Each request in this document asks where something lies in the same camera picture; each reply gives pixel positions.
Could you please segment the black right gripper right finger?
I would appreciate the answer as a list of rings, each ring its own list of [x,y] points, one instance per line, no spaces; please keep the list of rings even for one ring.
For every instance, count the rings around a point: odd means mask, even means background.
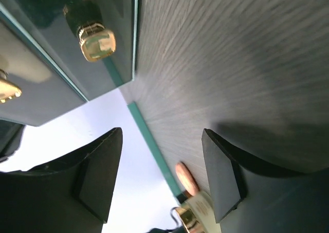
[[[222,232],[328,232],[328,170],[303,174],[271,164],[210,129],[202,147]]]

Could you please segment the clear acrylic drawer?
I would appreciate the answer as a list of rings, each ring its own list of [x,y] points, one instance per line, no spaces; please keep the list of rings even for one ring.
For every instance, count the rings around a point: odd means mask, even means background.
[[[19,97],[1,104],[1,119],[40,126],[86,103],[5,10],[1,10],[1,70],[21,91]]]
[[[135,78],[138,0],[1,0],[1,19],[85,100]]]

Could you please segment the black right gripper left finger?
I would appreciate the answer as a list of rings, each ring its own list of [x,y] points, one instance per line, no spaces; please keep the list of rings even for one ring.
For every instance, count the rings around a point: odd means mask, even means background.
[[[121,128],[28,171],[1,173],[1,232],[101,232],[123,145]]]

